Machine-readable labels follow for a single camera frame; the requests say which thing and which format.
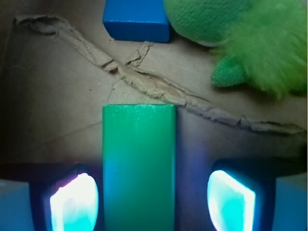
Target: brown cardboard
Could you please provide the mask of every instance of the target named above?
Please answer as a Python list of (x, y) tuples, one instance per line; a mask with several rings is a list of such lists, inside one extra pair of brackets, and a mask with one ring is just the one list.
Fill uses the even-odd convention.
[(118, 75), (152, 98), (213, 121), (256, 131), (307, 131), (307, 95), (277, 101), (248, 86), (215, 89), (210, 82), (212, 57), (199, 45), (180, 39), (170, 44), (145, 42), (122, 65), (56, 15), (18, 16), (16, 24), (49, 38), (57, 36), (102, 71)]

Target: fuzzy green fur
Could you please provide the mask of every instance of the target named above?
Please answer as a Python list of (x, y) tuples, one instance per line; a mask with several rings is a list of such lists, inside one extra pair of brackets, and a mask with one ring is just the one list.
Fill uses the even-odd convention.
[(254, 0), (164, 0), (175, 31), (195, 42), (221, 42), (226, 29)]
[(214, 85), (237, 82), (236, 66), (237, 72), (244, 70), (237, 79), (277, 98), (307, 91), (307, 5), (302, 0), (256, 0), (226, 38)]

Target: light housing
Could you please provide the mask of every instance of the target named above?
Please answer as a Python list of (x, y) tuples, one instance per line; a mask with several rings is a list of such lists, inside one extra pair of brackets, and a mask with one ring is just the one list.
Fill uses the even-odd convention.
[[(12, 192), (16, 190), (4, 189), (8, 188), (8, 185), (23, 187), (23, 203), (28, 205), (28, 214), (30, 210), (31, 215), (27, 217), (28, 228), (23, 230), (69, 231), (81, 228), (91, 231), (94, 229), (98, 213), (98, 189), (84, 164), (0, 165), (0, 184), (1, 182), (5, 183), (5, 186), (0, 187), (0, 203), (1, 198), (10, 194), (11, 199), (15, 197), (12, 196)], [(4, 213), (24, 216), (24, 211), (20, 211), (16, 206), (6, 206)], [(5, 219), (8, 218), (5, 216), (0, 218), (0, 230), (4, 228), (2, 220)], [(18, 230), (12, 225), (13, 223), (6, 224), (3, 230)]]
[(297, 227), (304, 231), (307, 163), (300, 158), (280, 157), (220, 159), (207, 183), (207, 204), (217, 230), (280, 231)]

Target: cardboard surface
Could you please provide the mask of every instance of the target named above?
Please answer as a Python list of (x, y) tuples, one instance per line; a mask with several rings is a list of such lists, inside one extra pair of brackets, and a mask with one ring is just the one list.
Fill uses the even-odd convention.
[[(50, 5), (41, 1), (24, 2), (22, 7), (16, 6), (20, 10), (8, 8), (2, 12), (10, 19), (0, 21), (9, 23), (5, 26), (11, 28), (0, 73), (1, 162), (83, 161), (91, 167), (97, 182), (101, 182), (102, 106), (174, 102), (179, 105), (175, 230), (209, 231), (213, 227), (206, 204), (206, 181), (215, 160), (232, 156), (298, 156), (307, 151), (301, 149), (307, 143), (307, 133), (300, 132), (307, 129), (304, 126), (307, 98), (270, 103), (266, 97), (244, 94), (244, 88), (232, 89), (247, 97), (242, 101), (256, 102), (243, 104), (242, 109), (252, 115), (269, 116), (271, 112), (275, 120), (268, 122), (267, 117), (253, 120), (248, 116), (245, 119), (241, 113), (227, 108), (239, 107), (236, 98), (229, 97), (231, 90), (216, 94), (213, 102), (225, 103), (222, 106), (215, 101), (216, 105), (196, 94), (195, 88), (202, 89), (202, 82), (183, 87), (176, 79), (168, 79), (168, 73), (176, 69), (170, 63), (172, 59), (167, 62), (167, 56), (165, 64), (157, 59), (149, 67), (147, 59), (154, 59), (153, 54), (160, 53), (158, 50), (153, 53), (158, 44), (110, 38), (102, 25), (103, 0), (55, 0)], [(19, 17), (16, 21), (19, 23), (11, 26), (13, 12), (56, 13), (66, 20), (59, 17), (37, 20), (31, 16), (35, 19), (31, 21), (26, 16)], [(53, 28), (58, 33), (52, 34)], [(174, 60), (179, 67), (188, 68), (184, 71), (186, 75), (204, 76), (197, 71), (200, 65), (201, 70), (209, 71), (202, 60), (207, 49), (199, 45), (174, 36), (169, 45), (159, 44), (159, 47), (174, 53), (173, 58), (177, 49), (191, 51), (187, 53), (189, 58), (184, 55), (178, 58), (195, 63)], [(174, 76), (181, 76), (181, 70)], [(277, 119), (284, 117), (284, 122)], [(288, 134), (256, 132), (251, 130), (253, 127)], [(102, 227), (100, 205), (96, 230), (103, 230)]]

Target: green knitted fabric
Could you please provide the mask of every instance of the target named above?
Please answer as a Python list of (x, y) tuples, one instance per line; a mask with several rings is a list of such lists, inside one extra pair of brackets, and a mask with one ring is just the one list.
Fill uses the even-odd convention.
[(226, 29), (254, 0), (164, 0), (175, 31), (195, 42), (221, 42)]
[(228, 58), (221, 60), (212, 74), (212, 83), (216, 87), (231, 87), (246, 81), (247, 76), (243, 67)]
[[(256, 1), (228, 30), (212, 83), (231, 86), (246, 76), (249, 85), (277, 99), (307, 91), (307, 26), (302, 0)], [(226, 65), (226, 60), (237, 62)], [(239, 65), (245, 72), (241, 77), (236, 76)]]

